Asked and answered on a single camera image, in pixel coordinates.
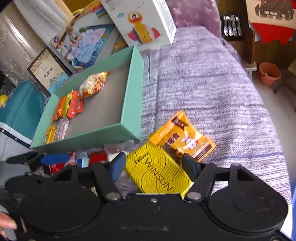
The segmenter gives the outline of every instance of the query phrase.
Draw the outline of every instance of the cartoon duck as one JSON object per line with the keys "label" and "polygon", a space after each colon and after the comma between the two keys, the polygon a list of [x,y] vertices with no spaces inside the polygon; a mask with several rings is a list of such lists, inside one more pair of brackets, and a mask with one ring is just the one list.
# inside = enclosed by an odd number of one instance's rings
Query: cartoon duck
{"label": "cartoon duck", "polygon": [[128,36],[141,44],[147,44],[161,36],[161,34],[155,29],[146,24],[142,24],[143,17],[139,12],[130,12],[128,14],[128,21],[134,24],[132,31],[128,33]]}

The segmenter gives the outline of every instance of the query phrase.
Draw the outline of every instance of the picture frame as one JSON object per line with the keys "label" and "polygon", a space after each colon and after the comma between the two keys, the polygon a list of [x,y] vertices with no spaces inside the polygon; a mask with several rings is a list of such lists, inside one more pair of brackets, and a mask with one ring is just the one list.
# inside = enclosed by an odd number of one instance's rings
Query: picture frame
{"label": "picture frame", "polygon": [[48,47],[42,50],[27,70],[48,96],[73,74]]}

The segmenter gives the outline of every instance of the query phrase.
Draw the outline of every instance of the yellow snack bag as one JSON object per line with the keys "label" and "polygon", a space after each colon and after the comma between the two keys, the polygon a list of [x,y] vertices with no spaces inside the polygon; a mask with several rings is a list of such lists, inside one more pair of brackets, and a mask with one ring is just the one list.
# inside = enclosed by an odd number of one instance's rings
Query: yellow snack bag
{"label": "yellow snack bag", "polygon": [[190,154],[201,162],[214,148],[211,138],[201,134],[190,124],[184,111],[180,110],[149,139],[154,145],[169,145],[176,150],[177,156]]}
{"label": "yellow snack bag", "polygon": [[174,159],[150,141],[128,154],[126,171],[143,193],[180,193],[184,198],[193,185]]}
{"label": "yellow snack bag", "polygon": [[53,125],[45,133],[43,144],[48,144],[54,141],[54,137],[56,134],[56,126]]}

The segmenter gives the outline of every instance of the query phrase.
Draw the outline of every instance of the purple blanket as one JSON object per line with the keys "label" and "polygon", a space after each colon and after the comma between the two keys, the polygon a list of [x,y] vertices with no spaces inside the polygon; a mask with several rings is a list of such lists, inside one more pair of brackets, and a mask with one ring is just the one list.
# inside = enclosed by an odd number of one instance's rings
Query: purple blanket
{"label": "purple blanket", "polygon": [[177,28],[205,26],[221,37],[221,23],[216,0],[166,0]]}
{"label": "purple blanket", "polygon": [[[142,140],[179,110],[217,144],[206,158],[240,163],[291,203],[282,148],[260,95],[237,52],[206,28],[178,28],[175,43],[142,52],[145,60]],[[216,190],[225,183],[219,183]]]}

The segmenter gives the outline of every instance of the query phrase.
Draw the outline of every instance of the wall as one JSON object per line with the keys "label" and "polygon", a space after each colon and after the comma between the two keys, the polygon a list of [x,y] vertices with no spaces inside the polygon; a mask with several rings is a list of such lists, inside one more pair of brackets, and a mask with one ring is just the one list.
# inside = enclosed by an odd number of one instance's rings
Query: wall
{"label": "wall", "polygon": [[93,0],[63,0],[71,12],[78,9],[85,8],[87,5],[93,2]]}

